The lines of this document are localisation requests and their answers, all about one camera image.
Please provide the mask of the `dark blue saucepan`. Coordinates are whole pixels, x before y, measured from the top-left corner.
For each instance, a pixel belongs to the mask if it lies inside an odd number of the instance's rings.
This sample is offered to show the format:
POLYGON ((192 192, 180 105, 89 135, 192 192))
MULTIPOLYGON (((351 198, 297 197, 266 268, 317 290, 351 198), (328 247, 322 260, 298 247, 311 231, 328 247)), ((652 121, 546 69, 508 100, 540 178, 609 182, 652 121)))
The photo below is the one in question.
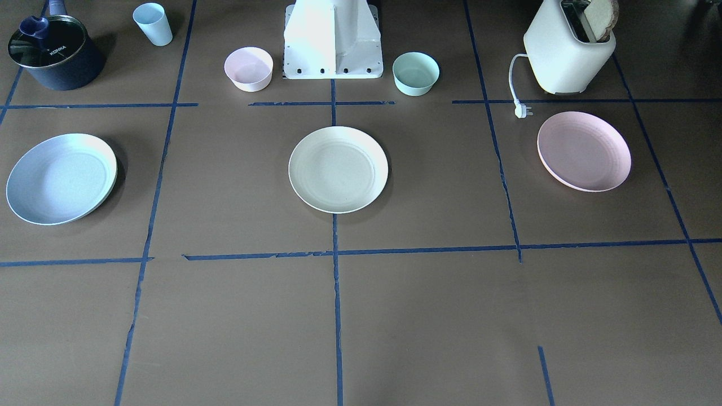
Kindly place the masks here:
POLYGON ((64 1, 48 1, 45 16, 28 16, 8 39, 8 56, 41 85, 68 91, 90 84, 106 57, 64 1))

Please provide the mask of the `cream plate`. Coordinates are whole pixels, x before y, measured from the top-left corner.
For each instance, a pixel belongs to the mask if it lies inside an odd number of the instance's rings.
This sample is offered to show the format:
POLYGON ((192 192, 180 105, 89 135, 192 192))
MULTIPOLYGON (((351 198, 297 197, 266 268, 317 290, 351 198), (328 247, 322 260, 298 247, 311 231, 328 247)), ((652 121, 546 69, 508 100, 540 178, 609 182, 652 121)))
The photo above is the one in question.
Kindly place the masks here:
POLYGON ((368 134, 346 126, 318 129, 305 136, 288 162, 290 184, 315 210, 331 214, 358 211, 376 200, 389 179, 389 160, 368 134))

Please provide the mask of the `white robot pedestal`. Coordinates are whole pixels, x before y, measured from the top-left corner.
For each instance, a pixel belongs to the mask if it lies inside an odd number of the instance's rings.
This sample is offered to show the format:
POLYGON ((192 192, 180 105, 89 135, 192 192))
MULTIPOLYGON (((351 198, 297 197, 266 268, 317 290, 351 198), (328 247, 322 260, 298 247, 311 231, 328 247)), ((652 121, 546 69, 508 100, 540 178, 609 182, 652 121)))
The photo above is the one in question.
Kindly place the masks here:
POLYGON ((365 80, 384 72, 376 5, 296 1, 286 7, 282 72, 290 80, 365 80))

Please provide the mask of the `green bowl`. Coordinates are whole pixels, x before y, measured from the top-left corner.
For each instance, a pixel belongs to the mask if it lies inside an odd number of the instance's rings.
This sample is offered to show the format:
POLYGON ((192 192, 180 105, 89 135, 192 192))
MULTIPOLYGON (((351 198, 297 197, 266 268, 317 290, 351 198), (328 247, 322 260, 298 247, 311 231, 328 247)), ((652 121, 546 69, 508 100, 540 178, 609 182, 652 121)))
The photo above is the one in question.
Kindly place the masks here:
POLYGON ((438 62, 428 54, 404 53, 392 65, 395 87, 407 96, 423 96, 440 77, 438 62))

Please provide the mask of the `pink bowl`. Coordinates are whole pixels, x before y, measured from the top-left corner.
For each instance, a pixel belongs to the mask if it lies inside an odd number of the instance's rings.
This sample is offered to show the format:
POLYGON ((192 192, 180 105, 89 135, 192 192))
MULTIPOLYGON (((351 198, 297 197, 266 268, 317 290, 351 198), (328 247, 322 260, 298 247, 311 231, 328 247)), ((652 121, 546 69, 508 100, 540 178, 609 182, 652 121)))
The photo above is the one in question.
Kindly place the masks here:
POLYGON ((223 67, 226 76, 237 89, 258 92, 271 82, 274 60, 262 48, 245 47, 229 54, 223 67))

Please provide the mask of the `blue plate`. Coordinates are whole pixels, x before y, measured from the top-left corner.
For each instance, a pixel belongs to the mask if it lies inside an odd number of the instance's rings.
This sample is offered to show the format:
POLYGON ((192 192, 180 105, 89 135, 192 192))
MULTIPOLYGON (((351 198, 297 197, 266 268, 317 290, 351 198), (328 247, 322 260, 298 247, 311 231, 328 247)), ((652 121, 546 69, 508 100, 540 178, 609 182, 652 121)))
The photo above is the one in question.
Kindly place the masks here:
POLYGON ((16 162, 7 180, 7 203, 27 223, 71 223, 97 209, 117 177, 118 160, 109 144, 90 134, 62 134, 16 162))

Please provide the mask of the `bread slice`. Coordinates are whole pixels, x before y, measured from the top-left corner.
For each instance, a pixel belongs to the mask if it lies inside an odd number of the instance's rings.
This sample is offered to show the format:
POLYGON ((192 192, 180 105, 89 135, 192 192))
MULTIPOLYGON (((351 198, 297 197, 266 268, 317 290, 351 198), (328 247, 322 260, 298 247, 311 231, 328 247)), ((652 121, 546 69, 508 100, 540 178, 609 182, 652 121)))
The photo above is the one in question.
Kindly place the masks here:
POLYGON ((590 1, 583 13, 596 43, 608 41, 619 18, 618 1, 590 1))

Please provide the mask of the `pink plate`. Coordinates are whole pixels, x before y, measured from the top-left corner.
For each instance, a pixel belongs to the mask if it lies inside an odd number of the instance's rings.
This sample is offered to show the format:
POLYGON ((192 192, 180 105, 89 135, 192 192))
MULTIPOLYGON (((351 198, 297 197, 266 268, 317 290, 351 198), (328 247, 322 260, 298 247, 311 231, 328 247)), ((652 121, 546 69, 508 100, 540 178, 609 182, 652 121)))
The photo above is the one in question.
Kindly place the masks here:
POLYGON ((554 114, 541 125, 536 146, 547 172, 581 192, 608 192, 630 174, 632 157, 624 137, 592 114, 554 114))

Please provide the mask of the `cream toaster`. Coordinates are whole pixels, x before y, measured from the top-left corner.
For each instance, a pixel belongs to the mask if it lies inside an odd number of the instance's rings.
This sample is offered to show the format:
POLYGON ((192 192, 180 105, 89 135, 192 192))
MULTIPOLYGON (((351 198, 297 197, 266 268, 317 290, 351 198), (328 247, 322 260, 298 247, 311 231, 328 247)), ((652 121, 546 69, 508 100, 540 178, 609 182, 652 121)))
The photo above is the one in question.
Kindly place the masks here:
POLYGON ((596 43, 583 13, 589 2, 542 2, 523 36, 532 72, 550 94, 583 92, 616 48, 613 32, 596 43))

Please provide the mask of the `light blue cup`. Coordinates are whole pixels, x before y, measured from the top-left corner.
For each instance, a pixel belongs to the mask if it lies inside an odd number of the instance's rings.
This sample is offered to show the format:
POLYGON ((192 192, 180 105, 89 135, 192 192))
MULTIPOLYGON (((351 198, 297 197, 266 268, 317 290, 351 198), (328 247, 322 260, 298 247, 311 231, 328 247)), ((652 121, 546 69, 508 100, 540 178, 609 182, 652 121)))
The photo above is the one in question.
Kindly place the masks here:
POLYGON ((154 46, 166 46, 173 34, 165 8, 159 3, 142 3, 133 11, 134 23, 154 46))

